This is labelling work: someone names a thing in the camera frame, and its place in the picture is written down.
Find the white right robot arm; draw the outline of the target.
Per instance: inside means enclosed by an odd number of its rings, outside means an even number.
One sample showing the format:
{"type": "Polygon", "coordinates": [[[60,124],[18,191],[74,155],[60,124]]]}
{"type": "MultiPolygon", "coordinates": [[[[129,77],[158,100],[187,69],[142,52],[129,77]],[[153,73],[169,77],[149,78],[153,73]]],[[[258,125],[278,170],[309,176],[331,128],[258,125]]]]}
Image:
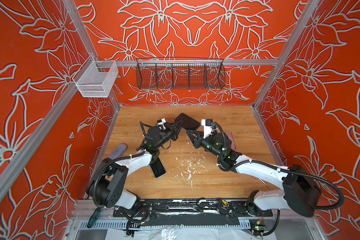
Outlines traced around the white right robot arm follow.
{"type": "Polygon", "coordinates": [[[218,167],[224,172],[249,175],[268,182],[278,189],[274,191],[253,191],[248,197],[249,212],[255,215],[258,211],[271,209],[292,210],[295,213],[311,218],[316,210],[333,210],[344,203],[342,191],[327,179],[309,174],[302,166],[277,166],[254,160],[231,149],[231,141],[226,134],[218,133],[208,137],[199,131],[186,131],[193,146],[203,148],[217,157],[218,167]],[[322,191],[319,184],[332,188],[338,196],[335,203],[320,206],[318,204],[322,191]]]}

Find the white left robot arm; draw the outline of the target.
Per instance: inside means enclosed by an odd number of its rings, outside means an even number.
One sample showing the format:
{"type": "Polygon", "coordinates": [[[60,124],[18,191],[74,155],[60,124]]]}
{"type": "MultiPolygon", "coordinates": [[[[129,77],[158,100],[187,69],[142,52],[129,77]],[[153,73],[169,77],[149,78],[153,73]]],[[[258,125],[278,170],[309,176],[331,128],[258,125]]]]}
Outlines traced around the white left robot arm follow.
{"type": "Polygon", "coordinates": [[[86,194],[100,208],[114,206],[131,210],[138,202],[138,196],[124,189],[127,177],[137,170],[149,166],[155,178],[166,174],[159,158],[160,149],[167,142],[178,139],[183,121],[169,123],[160,119],[154,126],[140,123],[144,139],[133,155],[105,158],[93,173],[86,194]]]}

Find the pink phone case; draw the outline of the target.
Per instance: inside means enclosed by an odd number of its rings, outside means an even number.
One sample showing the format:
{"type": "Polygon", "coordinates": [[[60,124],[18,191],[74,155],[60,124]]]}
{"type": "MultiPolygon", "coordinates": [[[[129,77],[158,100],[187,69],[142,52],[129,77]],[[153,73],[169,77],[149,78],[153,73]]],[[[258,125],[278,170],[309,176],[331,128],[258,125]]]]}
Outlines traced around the pink phone case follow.
{"type": "Polygon", "coordinates": [[[235,144],[233,133],[230,132],[230,131],[227,131],[226,134],[227,134],[228,138],[230,139],[230,141],[232,142],[231,143],[231,149],[235,151],[236,150],[236,144],[235,144]]]}

